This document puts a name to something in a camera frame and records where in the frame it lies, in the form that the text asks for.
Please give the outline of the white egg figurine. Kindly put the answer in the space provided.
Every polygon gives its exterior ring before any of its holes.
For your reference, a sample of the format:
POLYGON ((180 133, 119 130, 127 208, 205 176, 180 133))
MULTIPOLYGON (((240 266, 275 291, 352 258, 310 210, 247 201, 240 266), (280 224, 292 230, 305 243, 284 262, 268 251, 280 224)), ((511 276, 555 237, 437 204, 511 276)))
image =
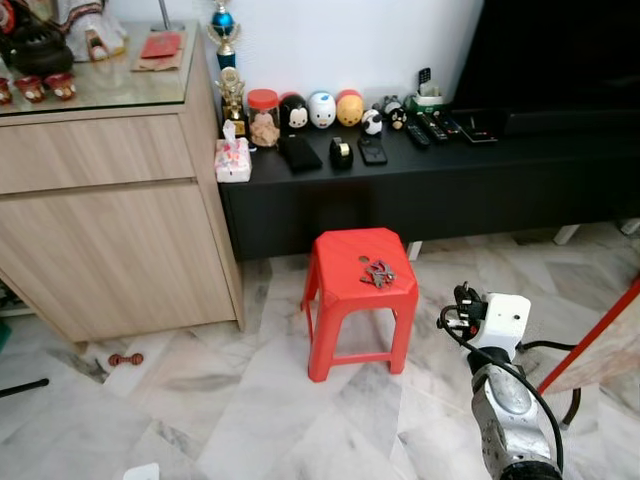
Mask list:
POLYGON ((333 125, 337 116, 337 100, 332 93, 317 91, 307 100, 308 119, 317 129, 326 129, 333 125))

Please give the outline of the black tape dispenser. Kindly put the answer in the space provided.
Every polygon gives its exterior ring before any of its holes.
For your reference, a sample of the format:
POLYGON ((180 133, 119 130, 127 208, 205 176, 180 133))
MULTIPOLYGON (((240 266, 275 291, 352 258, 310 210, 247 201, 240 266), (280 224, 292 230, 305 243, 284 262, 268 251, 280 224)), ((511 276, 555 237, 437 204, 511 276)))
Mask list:
POLYGON ((333 137, 329 147, 329 160, 334 170, 351 169, 355 160, 351 145, 342 137, 333 137))

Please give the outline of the small gold trophy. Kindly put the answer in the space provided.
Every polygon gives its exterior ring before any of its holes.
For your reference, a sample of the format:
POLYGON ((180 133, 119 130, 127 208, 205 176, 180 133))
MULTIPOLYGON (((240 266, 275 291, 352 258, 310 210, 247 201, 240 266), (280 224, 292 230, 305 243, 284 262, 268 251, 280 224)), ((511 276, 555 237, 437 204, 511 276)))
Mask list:
POLYGON ((234 67, 221 68, 216 86, 221 92, 221 113, 223 113, 224 122, 233 125, 237 137, 246 137, 243 108, 244 82, 241 74, 234 67))

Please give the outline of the black tv console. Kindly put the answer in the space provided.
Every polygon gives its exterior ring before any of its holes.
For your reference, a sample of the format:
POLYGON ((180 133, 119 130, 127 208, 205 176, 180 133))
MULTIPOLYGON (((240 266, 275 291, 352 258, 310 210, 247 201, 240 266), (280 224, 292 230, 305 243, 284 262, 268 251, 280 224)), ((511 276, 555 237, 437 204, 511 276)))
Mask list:
POLYGON ((239 261, 307 253, 326 230, 385 227, 403 241, 637 218, 640 133, 562 131, 422 148, 381 136, 383 165, 294 173, 275 148, 250 180, 220 184, 239 261))

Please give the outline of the long black remote control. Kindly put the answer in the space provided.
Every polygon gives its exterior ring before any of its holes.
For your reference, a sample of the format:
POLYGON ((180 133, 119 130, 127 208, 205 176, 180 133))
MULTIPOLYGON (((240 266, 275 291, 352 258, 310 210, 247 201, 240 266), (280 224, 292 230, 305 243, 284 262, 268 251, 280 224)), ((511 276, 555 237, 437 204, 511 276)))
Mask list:
POLYGON ((419 124, 413 122, 404 123, 404 132, 410 137, 413 145, 419 148, 428 148, 431 146, 431 138, 428 132, 424 131, 419 124))
POLYGON ((416 111, 415 119, 417 120, 417 123, 419 123, 421 127, 424 128, 426 132, 428 132, 428 136, 431 138, 431 142, 440 143, 440 145, 443 145, 443 143, 447 143, 449 140, 451 140, 451 138, 449 138, 448 136, 448 133, 445 132, 445 129, 440 127, 440 125, 436 123, 430 115, 422 113, 422 111, 416 111))

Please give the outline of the red plastic stool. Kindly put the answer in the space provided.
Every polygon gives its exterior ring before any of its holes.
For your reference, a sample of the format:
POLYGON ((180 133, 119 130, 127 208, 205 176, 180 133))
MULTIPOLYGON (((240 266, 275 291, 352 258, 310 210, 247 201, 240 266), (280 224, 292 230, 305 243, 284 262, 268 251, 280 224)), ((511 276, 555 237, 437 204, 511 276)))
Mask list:
POLYGON ((325 381, 335 365, 387 362, 392 374, 401 374, 407 362, 413 317, 419 303, 419 283, 401 237, 387 228, 326 230, 314 241, 300 308, 310 339, 308 378, 325 381), (396 273, 387 288, 362 283, 364 261, 384 261, 396 273), (394 330, 388 351, 339 356, 335 353, 348 315, 388 308, 394 330))

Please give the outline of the red edged marble board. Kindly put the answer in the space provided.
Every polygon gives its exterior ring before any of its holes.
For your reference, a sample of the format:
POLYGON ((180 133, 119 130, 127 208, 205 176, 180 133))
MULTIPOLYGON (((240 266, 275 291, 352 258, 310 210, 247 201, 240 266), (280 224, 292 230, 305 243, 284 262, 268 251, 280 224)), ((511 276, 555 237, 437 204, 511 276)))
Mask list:
POLYGON ((602 383, 640 365, 640 282, 635 279, 611 310, 549 372, 540 394, 602 383))

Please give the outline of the bunch of keys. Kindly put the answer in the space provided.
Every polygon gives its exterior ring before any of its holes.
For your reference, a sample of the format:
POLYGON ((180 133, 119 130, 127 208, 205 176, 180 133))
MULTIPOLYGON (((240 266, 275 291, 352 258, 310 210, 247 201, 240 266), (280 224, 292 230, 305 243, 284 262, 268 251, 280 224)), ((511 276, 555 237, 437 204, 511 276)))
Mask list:
POLYGON ((366 257, 361 257, 361 260, 364 261, 364 275, 360 278, 362 283, 383 289, 396 282, 396 273, 384 261, 370 261, 366 257))

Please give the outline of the black curved metal leg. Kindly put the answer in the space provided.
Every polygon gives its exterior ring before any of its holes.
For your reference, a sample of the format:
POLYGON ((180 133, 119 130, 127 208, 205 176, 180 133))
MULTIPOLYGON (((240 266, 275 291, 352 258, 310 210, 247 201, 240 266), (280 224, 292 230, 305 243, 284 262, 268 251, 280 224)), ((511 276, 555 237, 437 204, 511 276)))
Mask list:
MULTIPOLYGON (((532 340, 529 343, 521 343, 517 344, 517 351, 524 352, 526 349, 531 348, 553 348, 553 349, 562 349, 562 351, 573 351, 577 346, 576 344, 566 344, 553 342, 553 340, 532 340)), ((580 388, 576 388, 572 390, 572 399, 570 403, 570 407, 568 407, 568 411, 564 413, 563 419, 559 421, 559 429, 568 430, 570 429, 571 422, 575 420, 577 412, 579 412, 580 404, 581 404, 582 393, 580 388)))

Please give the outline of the black rectangular tray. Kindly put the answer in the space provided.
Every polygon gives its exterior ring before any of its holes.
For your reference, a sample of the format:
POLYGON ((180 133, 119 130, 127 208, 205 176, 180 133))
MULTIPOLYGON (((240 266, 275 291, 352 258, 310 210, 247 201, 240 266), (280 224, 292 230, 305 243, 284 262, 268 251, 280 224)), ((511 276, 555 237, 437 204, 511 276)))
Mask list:
POLYGON ((453 110, 452 120, 457 131, 471 145, 486 145, 498 141, 497 133, 502 123, 499 111, 453 110))

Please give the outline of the red envelope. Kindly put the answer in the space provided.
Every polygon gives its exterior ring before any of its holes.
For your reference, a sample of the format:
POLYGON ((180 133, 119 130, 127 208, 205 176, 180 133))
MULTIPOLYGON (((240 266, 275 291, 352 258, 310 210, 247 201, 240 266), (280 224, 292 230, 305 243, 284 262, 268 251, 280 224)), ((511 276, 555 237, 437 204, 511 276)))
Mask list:
POLYGON ((140 52, 140 60, 173 58, 183 49, 186 35, 177 31, 148 32, 140 52))

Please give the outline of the short black remote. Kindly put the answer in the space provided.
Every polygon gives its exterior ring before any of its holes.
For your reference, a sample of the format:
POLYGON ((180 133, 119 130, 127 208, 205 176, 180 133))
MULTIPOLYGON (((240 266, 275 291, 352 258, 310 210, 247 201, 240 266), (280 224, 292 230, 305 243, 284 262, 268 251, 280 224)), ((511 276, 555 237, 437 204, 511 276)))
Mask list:
POLYGON ((364 164, 369 166, 379 166, 388 164, 387 152, 383 147, 379 137, 362 136, 358 140, 358 147, 362 156, 364 156, 364 164))

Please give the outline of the black ornament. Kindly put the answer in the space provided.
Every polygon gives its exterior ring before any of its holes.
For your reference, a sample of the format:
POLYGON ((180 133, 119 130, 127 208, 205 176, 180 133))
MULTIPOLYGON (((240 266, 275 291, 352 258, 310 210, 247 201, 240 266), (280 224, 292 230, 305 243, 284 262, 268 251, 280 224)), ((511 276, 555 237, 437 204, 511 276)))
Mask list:
POLYGON ((0 58, 23 76, 37 77, 70 73, 74 63, 64 33, 24 0, 0 0, 0 58))

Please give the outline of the yellow orange egg figurine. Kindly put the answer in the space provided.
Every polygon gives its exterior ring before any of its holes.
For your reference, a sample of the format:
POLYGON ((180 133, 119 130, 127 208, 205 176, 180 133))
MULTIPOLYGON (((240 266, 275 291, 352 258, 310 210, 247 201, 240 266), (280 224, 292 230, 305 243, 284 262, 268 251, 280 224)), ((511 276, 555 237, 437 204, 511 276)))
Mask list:
POLYGON ((364 115, 364 96, 357 90, 342 90, 335 101, 335 115, 343 127, 353 127, 361 122, 364 115))

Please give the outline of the small white panda figurine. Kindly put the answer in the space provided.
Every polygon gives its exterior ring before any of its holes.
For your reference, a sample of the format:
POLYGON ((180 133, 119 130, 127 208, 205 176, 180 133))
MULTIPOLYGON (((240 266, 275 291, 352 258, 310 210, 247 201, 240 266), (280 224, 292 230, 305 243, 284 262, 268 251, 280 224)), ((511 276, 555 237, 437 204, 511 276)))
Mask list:
POLYGON ((366 110, 361 116, 360 128, 365 136, 380 136, 384 129, 383 114, 375 108, 366 110))

